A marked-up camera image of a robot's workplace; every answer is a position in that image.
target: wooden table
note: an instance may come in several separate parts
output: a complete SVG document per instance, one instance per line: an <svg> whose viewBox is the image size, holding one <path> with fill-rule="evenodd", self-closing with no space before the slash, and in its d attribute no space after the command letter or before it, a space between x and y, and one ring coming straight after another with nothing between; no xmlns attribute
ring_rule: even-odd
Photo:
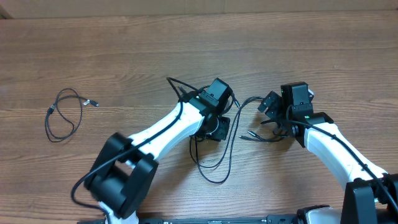
<svg viewBox="0 0 398 224"><path fill-rule="evenodd" d="M100 212L70 200L105 140L139 132L165 116L177 97L165 77L193 86L220 77L242 102L289 82L315 92L327 112L368 159L397 173L398 12L303 12L206 16L97 17L0 21L0 223L75 223ZM46 110L66 87L97 100L69 140L50 143ZM249 105L238 135L263 136L272 126ZM77 119L76 102L62 109ZM234 116L234 108L228 113ZM56 133L70 129L57 115ZM225 142L200 144L204 164ZM220 180L225 161L213 172ZM94 203L81 188L78 198ZM344 193L328 169L293 140L266 144L237 139L232 172L206 182L188 153L188 139L160 163L141 205L164 218L261 217L330 204Z"/></svg>

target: cable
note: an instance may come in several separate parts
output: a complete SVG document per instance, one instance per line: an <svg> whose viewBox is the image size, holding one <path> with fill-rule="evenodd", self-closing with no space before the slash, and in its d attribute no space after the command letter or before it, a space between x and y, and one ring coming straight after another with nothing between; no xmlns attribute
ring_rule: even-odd
<svg viewBox="0 0 398 224"><path fill-rule="evenodd" d="M238 107L239 102L238 102L234 97L233 97L233 99L234 99L234 101L237 102L237 103L235 103L235 104L236 104L236 106ZM241 111L242 111L242 109L243 109L247 104L249 104L249 103L251 103L251 102L253 102L253 101L255 101L255 100L263 100L263 97L260 97L260 96L252 96L252 97L249 97L248 99L246 99L246 100L244 101L244 103L243 103L241 106L238 107L239 109L238 109L238 112L236 113L236 115L235 115L235 117L234 117L233 122L232 122L231 131L229 132L228 141L227 141L227 143L226 143L226 147L225 147L223 156L221 157L221 159L220 159L215 165L213 165L213 166L203 166L203 165L201 165L201 164L199 163L199 158L198 158L198 141L197 141L197 138L196 138L196 137L194 138L194 140L195 140L195 149L196 149L196 151L195 151L195 157L196 157L196 159L193 158L193 155L192 155L192 147L191 147L192 138L190 139L190 155L191 155L191 159L192 159L192 161L198 166L198 170L199 170L199 173L201 174L201 176L202 176L205 180L209 181L210 183L213 183L213 184L222 184L222 183L224 183L224 182L228 179L228 177L229 177L229 175L230 175L230 173L231 173L233 144L234 144L234 141L235 141L236 132L238 131L239 119L240 119ZM225 178L224 178L223 180L221 180L221 181L210 180L210 179L209 179L208 177L206 177L206 175L202 172L201 167L202 167L202 168L208 168L208 169L209 169L209 168L215 168L215 167L218 167L218 166L222 163L222 161L223 161L224 158L225 158L226 152L227 152L227 150L228 150L229 141L230 141L231 136L232 136L232 131L233 131L233 128L234 128L235 121L236 121L235 132L234 132L234 134L233 134L233 138L232 138L232 141L231 141L231 149L230 149L230 151L229 151L228 173L227 173L227 175L225 176Z"/></svg>
<svg viewBox="0 0 398 224"><path fill-rule="evenodd" d="M331 137L332 139L336 140L339 142L350 154L351 156L358 162L358 164L376 181L380 189L385 193L387 196L387 199L389 201L389 205L392 206L392 209L394 210L394 213L398 216L398 206L394 199L392 198L391 194L386 190L386 188L383 186L382 182L379 180L379 178L369 169L368 165L362 162L362 160L355 154L355 152L340 138L338 138L335 134L329 133L328 131L323 130L322 128L318 128L314 125L311 124L306 124L300 121L292 121L292 120L284 120L286 122L292 123L292 124L299 124L306 126L308 128L313 128L323 134L326 134L327 136Z"/></svg>
<svg viewBox="0 0 398 224"><path fill-rule="evenodd" d="M63 96L61 97L61 95L67 91L70 90L74 93L74 95L67 95L67 96ZM73 124L73 122L71 122L68 118L66 118L61 111L58 108L58 103L61 102L62 100L65 99L69 99L69 98L77 98L79 101L79 106L80 106L80 118L79 118L79 122L75 127L75 124ZM87 105L87 104L91 104L95 107L98 107L99 104L94 101L94 100L88 100L87 98L84 98L82 96L79 96L79 94L72 88L64 88L63 90L61 90L58 94L57 97L55 98L55 103L51 105L51 107L47 110L47 114L45 115L45 119L44 119L44 128L45 128L45 134L47 135L47 138L49 139L50 142L62 142L64 140L66 140L67 138L69 138L72 134L74 134L77 129L80 126L81 123L81 118L83 117L83 105ZM57 112L60 114L60 116L68 123L70 123L72 125L72 130L70 131L69 134L67 134L66 136L56 136L54 135L54 133L51 131L50 129L50 123L49 123L49 118L50 115L54 112L54 110L57 109Z"/></svg>
<svg viewBox="0 0 398 224"><path fill-rule="evenodd" d="M174 78L169 78L169 77L167 77L167 81L169 82L169 84L170 84L171 87L173 88L175 94L177 94L178 99L179 99L179 102L180 102L180 111L178 112L178 115L176 115L175 119L174 119L170 124L168 124L165 128L163 128L162 130L160 130L158 133L154 134L154 135L151 136L150 138L148 138L148 139L146 139L145 141L141 142L140 144L138 144L138 145L136 145L136 146L134 146L134 147L132 147L132 148L126 150L125 152L123 152L123 153L121 153L121 154L119 154L119 155L113 157L112 159L110 159L110 160L104 162L103 164L101 164L100 166L98 166L97 168L95 168L94 170L90 171L89 173L87 173L86 175L84 175L82 178L80 178L80 180L78 180L78 182L76 182L75 185L72 187L71 192L70 192L70 197L71 197L72 201L73 201L75 204L81 205L81 206L87 207L87 208L94 208L94 209L97 209L97 210L101 210L103 213L105 213L106 219L108 220L108 224L111 224L111 219L110 219L109 213L108 213L105 209L103 209L103 208L101 208L101 207L99 207L99 206L96 206L96 205L90 205L90 204L87 204L87 203L83 203L83 202L78 201L78 200L75 198L76 190L77 190L77 188L78 188L87 178L89 178L89 177L91 177L92 175L96 174L96 173L97 173L100 169L102 169L104 166L106 166L106 165L108 165L108 164L110 164L110 163L112 163L112 162L115 162L115 161L118 160L119 158L124 157L124 156L130 154L131 152L133 152L134 150L139 149L140 147L142 147L143 145L147 144L148 142L151 142L153 139L157 138L158 136L160 136L161 134L163 134L166 130L168 130L169 128L171 128L171 127L180 119L181 114L182 114L182 110L183 110L183 101L181 100L181 95L180 95L180 93L178 92L178 90L176 89L176 87L174 86L174 84L172 83L172 81L175 81L175 80L176 80L176 79L174 79ZM178 82L178 83L181 83L181 84L183 84L183 85L188 86L188 84L183 83L183 82L181 82L181 81L177 81L177 82Z"/></svg>

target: wooden tabletop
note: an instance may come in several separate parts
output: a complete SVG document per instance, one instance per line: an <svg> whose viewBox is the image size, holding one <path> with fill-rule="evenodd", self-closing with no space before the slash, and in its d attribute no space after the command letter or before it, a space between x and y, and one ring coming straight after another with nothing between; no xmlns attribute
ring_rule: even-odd
<svg viewBox="0 0 398 224"><path fill-rule="evenodd" d="M165 77L193 86L219 77L239 101L305 81L315 111L328 113L345 137L390 173L398 167L398 11L97 17L0 21L0 223L76 223L101 218L70 200L105 140L142 131L177 97ZM63 143L44 131L47 109L62 88L99 102ZM272 125L243 110L238 135L269 136ZM78 119L76 101L60 105ZM236 108L227 116L233 117ZM57 113L57 134L70 127ZM200 143L213 164L226 142ZM221 180L228 160L214 171ZM163 218L262 217L329 204L344 193L329 170L292 139L234 144L222 185L204 180L188 139L160 162L140 212ZM78 198L95 203L81 188Z"/></svg>

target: wire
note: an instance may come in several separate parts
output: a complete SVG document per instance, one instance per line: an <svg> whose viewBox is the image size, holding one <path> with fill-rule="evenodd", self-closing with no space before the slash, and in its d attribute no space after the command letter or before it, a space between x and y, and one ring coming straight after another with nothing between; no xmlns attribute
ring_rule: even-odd
<svg viewBox="0 0 398 224"><path fill-rule="evenodd" d="M94 209L97 209L97 210L101 210L103 213L105 213L106 219L108 220L108 224L111 224L111 219L110 219L109 213L108 213L105 209L103 209L103 208L101 208L101 207L99 207L99 206L90 205L90 204L87 204L87 203L83 203L83 202L78 201L78 200L75 198L76 190L77 190L77 188L78 188L87 178L89 178L89 177L91 177L92 175L96 174L96 173L97 173L100 169L102 169L104 166L106 166L106 165L108 165L108 164L110 164L110 163L112 163L112 162L115 162L115 161L118 160L119 158L122 158L122 157L124 157L124 156L130 154L131 152L135 151L136 149L139 149L140 147L142 147L143 145L147 144L148 142L151 142L153 139L157 138L158 136L160 136L161 134L163 134L166 130L168 130L169 128L171 128L171 127L180 119L181 114L182 114L182 110L183 110L183 101L181 100L181 95L180 95L180 93L178 92L178 90L176 89L176 87L174 86L174 84L172 83L172 81L176 82L176 81L175 81L176 79L174 79L174 78L169 78L169 77L167 77L166 79L167 79L167 81L169 82L169 84L171 85L171 87L173 88L175 94L177 94L178 99L179 99L179 102L180 102L180 111L178 112L178 115L176 115L175 119L174 119L170 124L168 124L165 128L163 128L162 130L160 130L158 133L154 134L154 135L151 136L150 138L147 138L145 141L141 142L140 144L138 144L138 145L136 145L136 146L134 146L134 147L132 147L132 148L126 150L125 152L123 152L123 153L121 153L121 154L119 154L119 155L113 157L112 159L110 159L110 160L104 162L103 164L101 164L101 165L98 166L97 168L93 169L92 171L90 171L89 173L87 173L86 175L84 175L82 178L80 178L80 180L78 180L78 182L75 183L75 185L72 187L72 189L71 189L71 191L70 191L70 197L71 197L72 201L73 201L75 204L81 205L81 206L87 207L87 208L94 208ZM181 81L178 81L178 83L181 83L181 84L183 84L183 85L188 86L188 84L183 83L183 82L181 82Z"/></svg>
<svg viewBox="0 0 398 224"><path fill-rule="evenodd" d="M61 95L67 91L70 90L74 93L74 95L67 95L67 96L63 96L61 97ZM58 107L58 103L61 102L62 100L66 100L69 98L77 98L79 101L79 106L80 106L80 117L79 117L79 122L75 127L75 124L73 124L73 122L71 122L68 118L66 118L61 111L59 110ZM49 139L50 142L62 142L64 140L66 140L67 138L69 138L72 134L74 134L77 129L80 126L81 123L81 118L83 117L83 101L86 101L88 103L90 103L91 105L98 107L99 104L94 101L94 100L88 100L87 98L84 98L82 96L79 96L79 94L72 88L64 88L63 90L61 90L58 94L57 97L55 98L55 103L51 105L51 107L47 110L47 114L45 115L45 119L44 119L44 128L45 128L45 134L47 135L47 138ZM69 134L67 134L66 136L56 136L54 135L54 133L51 131L50 129L50 123L49 123L49 118L50 115L54 112L54 110L57 110L57 112L59 113L59 115L68 123L70 123L72 125L72 130L70 131Z"/></svg>
<svg viewBox="0 0 398 224"><path fill-rule="evenodd" d="M246 99L246 100L244 101L244 103L243 103L241 106L238 107L239 109L238 109L238 112L236 113L236 115L235 115L235 117L234 117L233 122L232 122L231 131L229 132L228 141L227 141L227 143L226 143L226 147L225 147L223 156L221 157L221 159L220 159L215 165L213 165L213 166L203 166L203 165L201 165L201 164L199 163L199 158L198 158L198 141L197 141L197 138L196 138L196 137L194 137L194 140L195 140L195 149L196 149L196 150L195 150L195 157L196 157L196 159L194 159L194 157L193 157L193 155L192 155L192 146L191 146L192 138L190 139L190 155L191 155L191 159L192 159L192 161L198 166L198 170L199 170L199 173L201 174L201 176L202 176L205 180L209 181L210 183L213 183L213 184L222 184L222 183L224 183L224 182L228 179L228 177L229 177L229 175L230 175L230 173L231 173L232 151L233 151L233 145L234 145L234 141L235 141L235 137L236 137L236 132L238 131L239 119L240 119L241 111L242 111L242 109L243 109L246 105L248 105L249 103L251 103L251 102L253 102L253 101L256 101L256 100L263 100L263 97L260 97L260 96L252 96L252 97L249 97L248 99ZM206 175L202 172L201 168L207 168L207 169L209 169L209 168L215 168L215 167L218 167L218 166L222 163L222 161L223 161L224 158L225 158L226 152L227 152L227 150L228 150L229 141L231 140L232 131L233 131L233 128L234 128L234 125L235 125L235 121L236 121L235 132L234 132L234 134L233 134L233 138L232 138L232 141L231 141L231 149L230 149L230 151L229 151L228 172L227 172L227 174L226 174L226 176L225 176L225 178L224 178L223 180L220 180L220 181L210 180L210 179L209 179L208 177L206 177Z"/></svg>
<svg viewBox="0 0 398 224"><path fill-rule="evenodd" d="M336 140L339 142L350 154L351 156L358 162L358 164L376 181L380 189L385 193L387 196L387 199L389 201L389 205L392 206L392 209L394 210L394 213L398 216L398 206L394 199L392 198L391 194L386 190L386 188L383 186L383 183L379 180L379 178L369 169L368 165L362 162L362 160L355 154L355 152L340 138L338 138L335 134L329 133L328 131L323 130L322 128L318 128L314 125L311 124L306 124L300 121L292 121L292 120L284 120L286 122L292 123L292 124L299 124L306 126L308 128L313 128L323 134L326 134L327 136L331 137L332 139Z"/></svg>

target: table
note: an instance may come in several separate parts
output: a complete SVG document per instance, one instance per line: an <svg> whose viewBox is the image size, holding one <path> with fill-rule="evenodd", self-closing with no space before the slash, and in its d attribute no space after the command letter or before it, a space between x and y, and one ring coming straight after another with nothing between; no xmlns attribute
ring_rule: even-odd
<svg viewBox="0 0 398 224"><path fill-rule="evenodd" d="M315 111L328 113L345 137L390 173L398 167L398 12L300 12L204 16L92 17L0 21L0 223L76 223L102 218L70 200L105 140L165 116L177 97L166 77L193 86L220 77L241 102L282 84L305 81ZM66 87L97 100L79 130L47 140L46 110ZM76 102L62 105L76 119ZM238 135L273 126L257 103L242 113ZM236 108L227 115L233 117ZM57 115L57 133L70 129ZM212 164L226 142L203 142ZM228 163L206 172L222 179ZM139 212L146 217L261 217L329 204L344 193L326 167L297 142L237 139L222 185L206 182L188 139L160 163ZM78 198L95 203L81 188Z"/></svg>

